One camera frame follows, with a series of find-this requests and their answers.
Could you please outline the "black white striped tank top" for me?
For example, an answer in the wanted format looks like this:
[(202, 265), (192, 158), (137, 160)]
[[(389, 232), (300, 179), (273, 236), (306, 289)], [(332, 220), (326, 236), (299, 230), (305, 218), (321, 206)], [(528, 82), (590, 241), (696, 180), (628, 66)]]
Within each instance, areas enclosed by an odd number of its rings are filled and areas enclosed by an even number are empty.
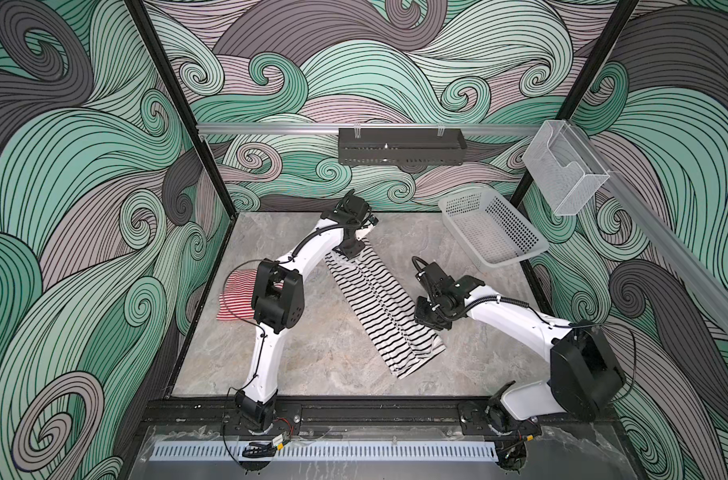
[(415, 301), (369, 242), (353, 259), (324, 257), (337, 286), (385, 365), (405, 378), (446, 350), (436, 331), (415, 320)]

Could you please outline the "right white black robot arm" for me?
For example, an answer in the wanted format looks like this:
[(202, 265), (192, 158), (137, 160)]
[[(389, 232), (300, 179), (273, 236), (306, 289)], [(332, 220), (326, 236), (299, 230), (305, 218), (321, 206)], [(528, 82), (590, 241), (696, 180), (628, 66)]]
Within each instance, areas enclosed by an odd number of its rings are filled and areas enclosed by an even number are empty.
[(549, 365), (546, 379), (519, 387), (510, 382), (492, 396), (487, 416), (494, 429), (508, 432), (552, 414), (592, 422), (624, 386), (625, 373), (600, 326), (546, 315), (480, 279), (455, 279), (437, 263), (417, 256), (412, 264), (426, 292), (416, 301), (417, 323), (442, 331), (471, 319), (496, 328)]

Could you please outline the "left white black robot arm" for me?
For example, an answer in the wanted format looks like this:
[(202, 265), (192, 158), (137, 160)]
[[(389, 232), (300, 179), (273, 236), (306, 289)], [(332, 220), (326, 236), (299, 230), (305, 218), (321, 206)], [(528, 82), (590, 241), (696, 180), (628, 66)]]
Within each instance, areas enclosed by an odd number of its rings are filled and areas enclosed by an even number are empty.
[(265, 431), (273, 422), (288, 331), (305, 309), (304, 277), (332, 252), (356, 257), (377, 223), (369, 203), (351, 189), (291, 251), (259, 262), (250, 303), (255, 345), (246, 383), (235, 393), (236, 409), (251, 428)]

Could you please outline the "red white striped tank top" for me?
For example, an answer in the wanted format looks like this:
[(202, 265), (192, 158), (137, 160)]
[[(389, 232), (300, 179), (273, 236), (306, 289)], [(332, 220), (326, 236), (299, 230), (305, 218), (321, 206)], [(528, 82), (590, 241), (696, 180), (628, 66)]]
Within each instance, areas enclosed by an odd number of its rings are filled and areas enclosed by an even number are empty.
[(219, 295), (219, 309), (216, 319), (220, 322), (252, 320), (254, 310), (251, 306), (255, 269), (234, 270), (231, 272)]

